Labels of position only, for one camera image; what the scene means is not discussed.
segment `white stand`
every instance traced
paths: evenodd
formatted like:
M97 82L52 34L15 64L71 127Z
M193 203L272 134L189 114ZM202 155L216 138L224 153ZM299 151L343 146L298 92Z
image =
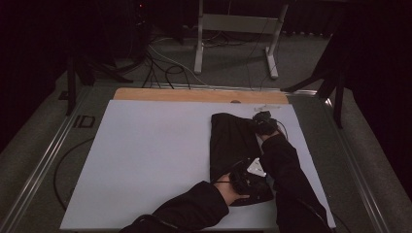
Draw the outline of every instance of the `white stand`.
M276 80L278 78L278 71L276 69L273 51L275 50L279 39L287 9L288 4L283 5L278 18L212 15L203 14L203 0L199 0L198 35L196 57L194 60L194 73L196 75L202 73L203 30L250 32L273 35L270 47L266 49L266 56L270 78Z

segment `black garment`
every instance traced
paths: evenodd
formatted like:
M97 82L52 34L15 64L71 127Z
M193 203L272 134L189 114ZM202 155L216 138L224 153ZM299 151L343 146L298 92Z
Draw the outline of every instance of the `black garment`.
M300 169L296 149L282 135L267 139L260 163L276 181L277 223L282 233L324 233L326 210ZM310 206L323 219L311 212ZM219 191L210 183L198 183L188 192L171 199L155 212L155 216L189 230L198 230L217 224L228 208ZM121 233L175 232L152 221L133 222Z
M251 120L231 114L212 115L212 134L210 137L210 181L216 181L222 175L235 168L234 165L244 161L239 169L245 171L252 161L261 156L257 135L252 130ZM266 178L255 176L260 189L241 198L230 206L248 206L273 199Z
M228 207L218 189L212 184L201 182L188 192L161 205L153 215L189 231L214 226L229 213ZM132 232L176 232L154 221L134 221L120 233Z

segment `hand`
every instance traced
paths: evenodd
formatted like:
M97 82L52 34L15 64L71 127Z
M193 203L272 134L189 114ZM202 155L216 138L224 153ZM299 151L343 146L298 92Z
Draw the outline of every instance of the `hand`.
M278 135L278 134L280 134L280 133L279 133L278 130L276 130L276 131L275 131L274 133L272 133L271 135L259 135L259 134L257 134L257 136L260 137L262 141L266 141L268 138L271 138L271 137L273 137L273 136L275 136L275 135Z
M240 195L233 189L233 186L230 183L229 174L221 176L218 181L214 183L214 186L221 193L227 206L232 204L237 199L249 198L249 195Z

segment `person's arm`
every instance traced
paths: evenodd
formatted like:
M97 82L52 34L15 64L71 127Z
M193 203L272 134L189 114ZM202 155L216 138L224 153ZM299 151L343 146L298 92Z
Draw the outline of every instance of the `person's arm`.
M224 175L219 179L221 183L198 183L188 192L161 205L153 212L153 216L187 231L216 225L228 214L228 205L247 197L237 194L228 181L228 175ZM120 233L175 232L173 228L156 221L138 219L124 227Z
M277 131L260 138L263 140L260 163L275 180L277 223L281 233L330 232L326 210L300 169L296 149Z

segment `white board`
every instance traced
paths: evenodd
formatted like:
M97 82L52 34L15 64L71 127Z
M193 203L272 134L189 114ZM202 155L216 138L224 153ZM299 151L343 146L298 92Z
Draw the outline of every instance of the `white board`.
M261 104L110 101L69 207L62 230L119 230L165 201L209 181L211 115L251 118ZM303 172L329 206L292 105L266 108L287 128ZM230 207L216 230L274 229L274 201Z

